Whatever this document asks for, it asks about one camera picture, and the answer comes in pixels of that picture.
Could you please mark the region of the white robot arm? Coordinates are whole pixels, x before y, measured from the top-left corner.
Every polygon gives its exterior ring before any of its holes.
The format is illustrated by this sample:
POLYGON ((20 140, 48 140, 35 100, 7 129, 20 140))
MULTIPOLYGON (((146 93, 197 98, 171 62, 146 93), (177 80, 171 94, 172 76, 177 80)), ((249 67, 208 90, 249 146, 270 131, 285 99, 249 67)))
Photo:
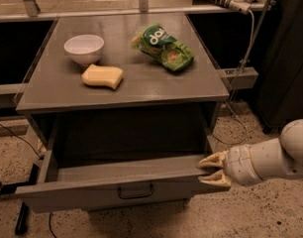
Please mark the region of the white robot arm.
POLYGON ((239 145, 202 159, 199 168, 218 168, 202 183, 250 186, 268 179, 303 179, 303 119, 288 123, 278 138, 239 145))

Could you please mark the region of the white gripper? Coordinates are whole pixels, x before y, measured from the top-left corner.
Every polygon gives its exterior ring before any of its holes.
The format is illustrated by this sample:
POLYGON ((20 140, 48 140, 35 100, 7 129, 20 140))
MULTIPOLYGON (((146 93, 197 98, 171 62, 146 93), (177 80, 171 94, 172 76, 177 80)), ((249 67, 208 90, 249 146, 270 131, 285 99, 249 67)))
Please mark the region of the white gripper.
POLYGON ((198 163, 198 167, 222 169, 225 164, 225 171, 219 170, 212 174, 199 176, 200 182, 212 186, 230 187, 232 181, 239 185, 249 186, 261 182, 253 168, 253 161, 250 153, 250 145, 232 147, 228 152, 214 153, 198 163))

